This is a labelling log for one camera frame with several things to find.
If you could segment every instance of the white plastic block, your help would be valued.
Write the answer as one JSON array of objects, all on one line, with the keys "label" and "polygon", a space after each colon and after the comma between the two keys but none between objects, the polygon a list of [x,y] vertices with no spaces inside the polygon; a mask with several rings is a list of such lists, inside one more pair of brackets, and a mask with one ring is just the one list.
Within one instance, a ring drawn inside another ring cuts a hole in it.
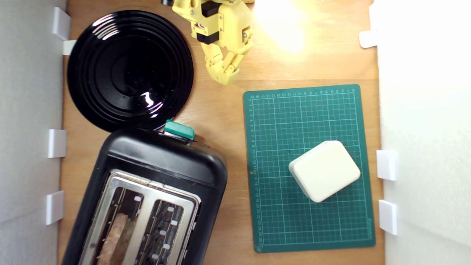
[{"label": "white plastic block", "polygon": [[48,157],[65,157],[67,151],[67,131],[49,130],[49,150]]},{"label": "white plastic block", "polygon": [[380,208],[380,228],[384,231],[397,235],[398,234],[398,209],[393,203],[383,199],[379,200]]},{"label": "white plastic block", "polygon": [[58,7],[54,7],[52,33],[63,41],[69,40],[70,16]]},{"label": "white plastic block", "polygon": [[376,166],[378,177],[385,180],[396,180],[397,153],[392,150],[376,151]]},{"label": "white plastic block", "polygon": [[325,141],[293,160],[289,170],[304,194],[321,202],[360,177],[343,144]]},{"label": "white plastic block", "polygon": [[77,40],[71,40],[71,41],[63,42],[62,55],[70,56],[70,54],[72,53],[72,49],[73,49],[76,42],[77,42]]},{"label": "white plastic block", "polygon": [[358,34],[360,40],[360,46],[364,49],[371,48],[378,44],[378,32],[377,31],[362,31]]},{"label": "white plastic block", "polygon": [[370,13],[370,30],[362,31],[358,34],[360,46],[363,49],[371,48],[378,45],[378,31],[381,25],[381,12],[379,3],[371,4]]},{"label": "white plastic block", "polygon": [[64,191],[46,197],[46,225],[53,224],[64,217]]}]

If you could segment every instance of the white wall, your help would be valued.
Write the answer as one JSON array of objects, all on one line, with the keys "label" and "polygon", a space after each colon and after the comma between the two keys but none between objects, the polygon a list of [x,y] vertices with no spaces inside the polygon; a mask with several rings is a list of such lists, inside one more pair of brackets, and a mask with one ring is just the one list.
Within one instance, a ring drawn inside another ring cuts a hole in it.
[{"label": "white wall", "polygon": [[46,195],[59,188],[48,129],[62,126],[62,42],[53,7],[65,0],[0,0],[0,264],[53,265],[57,224]]},{"label": "white wall", "polygon": [[468,1],[377,0],[382,7],[382,148],[398,151],[398,236],[386,265],[471,264],[471,35]]}]

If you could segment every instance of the white box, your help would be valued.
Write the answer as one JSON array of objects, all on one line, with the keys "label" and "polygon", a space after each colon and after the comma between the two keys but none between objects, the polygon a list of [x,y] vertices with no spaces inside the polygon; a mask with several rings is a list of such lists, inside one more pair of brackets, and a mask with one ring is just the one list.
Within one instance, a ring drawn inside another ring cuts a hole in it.
[{"label": "white box", "polygon": [[289,164],[306,196],[321,202],[360,177],[360,170],[343,144],[324,141]]}]

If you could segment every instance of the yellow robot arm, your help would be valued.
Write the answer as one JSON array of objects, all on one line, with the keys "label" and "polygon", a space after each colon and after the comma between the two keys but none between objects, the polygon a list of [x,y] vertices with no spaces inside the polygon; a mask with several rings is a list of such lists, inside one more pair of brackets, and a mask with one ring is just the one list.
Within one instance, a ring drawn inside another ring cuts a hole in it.
[{"label": "yellow robot arm", "polygon": [[[250,10],[242,0],[161,0],[191,23],[192,37],[201,42],[206,69],[222,84],[232,83],[253,47]],[[228,53],[223,58],[221,48]]]}]

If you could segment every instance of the toaster slot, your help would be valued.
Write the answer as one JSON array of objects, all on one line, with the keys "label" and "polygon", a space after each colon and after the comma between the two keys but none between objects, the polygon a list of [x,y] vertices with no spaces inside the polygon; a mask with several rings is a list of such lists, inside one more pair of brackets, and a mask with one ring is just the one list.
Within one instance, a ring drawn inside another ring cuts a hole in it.
[{"label": "toaster slot", "polygon": [[94,265],[121,264],[134,231],[143,194],[117,187],[108,207],[103,232],[95,243]]},{"label": "toaster slot", "polygon": [[112,172],[80,264],[181,264],[200,203],[187,191]]}]

